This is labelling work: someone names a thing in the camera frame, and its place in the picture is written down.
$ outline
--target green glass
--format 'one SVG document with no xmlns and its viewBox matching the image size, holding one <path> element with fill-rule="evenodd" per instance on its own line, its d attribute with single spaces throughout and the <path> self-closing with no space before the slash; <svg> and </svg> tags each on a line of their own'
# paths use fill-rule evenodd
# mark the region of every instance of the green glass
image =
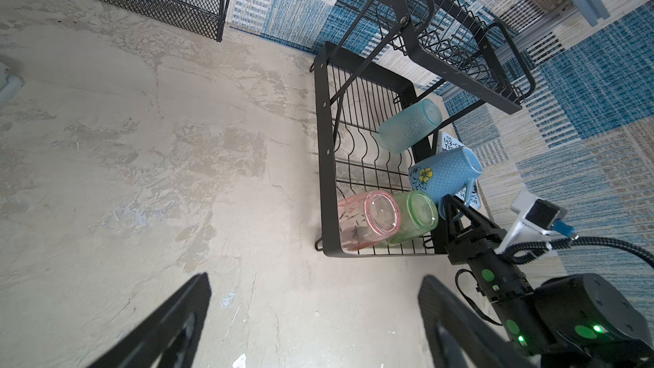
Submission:
<svg viewBox="0 0 654 368">
<path fill-rule="evenodd" d="M 412 241 L 429 233 L 438 224 L 438 209 L 432 198 L 422 191 L 393 195 L 400 208 L 400 230 L 388 239 L 388 244 Z"/>
</svg>

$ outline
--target textured blue cup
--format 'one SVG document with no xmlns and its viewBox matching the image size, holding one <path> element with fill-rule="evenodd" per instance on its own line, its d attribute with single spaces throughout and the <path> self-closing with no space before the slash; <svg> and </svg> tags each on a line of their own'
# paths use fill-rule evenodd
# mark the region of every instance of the textured blue cup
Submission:
<svg viewBox="0 0 654 368">
<path fill-rule="evenodd" d="M 443 121 L 441 111 L 426 98 L 384 121 L 377 132 L 386 151 L 402 153 L 429 135 Z"/>
<path fill-rule="evenodd" d="M 470 206 L 472 187 L 483 169 L 477 155 L 464 146 L 437 153 L 409 168 L 409 181 L 415 191 L 423 191 L 438 204 L 442 218 L 442 200 L 466 188 L 465 205 Z"/>
</svg>

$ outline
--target flower print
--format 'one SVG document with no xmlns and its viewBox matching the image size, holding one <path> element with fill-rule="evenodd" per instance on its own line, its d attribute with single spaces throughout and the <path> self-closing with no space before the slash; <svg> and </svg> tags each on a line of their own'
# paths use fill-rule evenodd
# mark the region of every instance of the flower print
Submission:
<svg viewBox="0 0 654 368">
<path fill-rule="evenodd" d="M 432 172 L 431 168 L 425 168 L 420 171 L 420 175 L 418 176 L 418 180 L 422 183 L 427 183 L 429 179 L 434 176 L 434 173 Z"/>
</svg>

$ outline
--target concrete floor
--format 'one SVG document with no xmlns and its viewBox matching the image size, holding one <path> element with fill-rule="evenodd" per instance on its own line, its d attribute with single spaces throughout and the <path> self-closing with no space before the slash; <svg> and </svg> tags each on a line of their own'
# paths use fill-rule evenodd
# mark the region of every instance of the concrete floor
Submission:
<svg viewBox="0 0 654 368">
<path fill-rule="evenodd" d="M 26 83 L 0 110 L 0 365 L 84 367 L 206 271 L 195 367 L 432 366 L 417 291 L 459 267 L 313 248 L 312 60 L 94 0 L 0 0 L 0 61 Z"/>
</svg>

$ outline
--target black cable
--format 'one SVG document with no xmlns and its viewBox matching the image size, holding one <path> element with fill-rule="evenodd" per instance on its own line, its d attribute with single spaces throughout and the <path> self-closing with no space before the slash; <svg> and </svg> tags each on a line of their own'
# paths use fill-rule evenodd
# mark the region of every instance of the black cable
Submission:
<svg viewBox="0 0 654 368">
<path fill-rule="evenodd" d="M 559 239 L 556 241 L 551 241 L 549 244 L 551 245 L 552 249 L 557 250 L 569 249 L 573 246 L 605 246 L 620 249 L 638 256 L 654 269 L 654 255 L 652 253 L 639 246 L 636 246 L 635 244 L 621 241 L 619 239 L 613 239 L 611 237 L 581 236 L 574 241 L 569 239 Z M 528 252 L 522 256 L 516 257 L 515 254 L 519 253 L 520 251 Z M 512 244 L 506 248 L 500 257 L 507 263 L 512 263 L 514 265 L 524 265 L 536 260 L 540 256 L 543 256 L 547 251 L 547 242 L 523 242 Z"/>
<path fill-rule="evenodd" d="M 489 323 L 491 323 L 491 324 L 502 325 L 501 323 L 498 323 L 498 322 L 494 321 L 491 317 L 488 317 L 487 315 L 485 315 L 485 314 L 483 313 L 483 311 L 481 311 L 481 309 L 480 309 L 479 307 L 477 307 L 477 305 L 475 304 L 475 302 L 472 301 L 472 298 L 470 298 L 470 297 L 468 297 L 467 295 L 464 294 L 463 290 L 461 290 L 461 287 L 459 287 L 459 285 L 458 285 L 458 277 L 459 277 L 461 274 L 463 274 L 463 273 L 470 273 L 470 274 L 472 274 L 472 272 L 471 272 L 470 270 L 468 270 L 468 269 L 461 269 L 461 270 L 459 270 L 459 271 L 456 272 L 456 275 L 454 276 L 454 284 L 456 284 L 456 288 L 458 288 L 458 292 L 461 293 L 461 295 L 463 296 L 463 298 L 466 299 L 466 301 L 468 301 L 468 304 L 470 305 L 470 307 L 472 307 L 472 309 L 474 310 L 474 312 L 476 312 L 477 315 L 478 315 L 482 320 L 487 321 L 487 322 L 489 322 Z M 477 281 L 477 278 L 475 277 L 474 274 L 472 274 L 472 278 L 474 278 L 475 281 L 477 282 L 477 285 L 479 285 L 479 282 Z"/>
</svg>

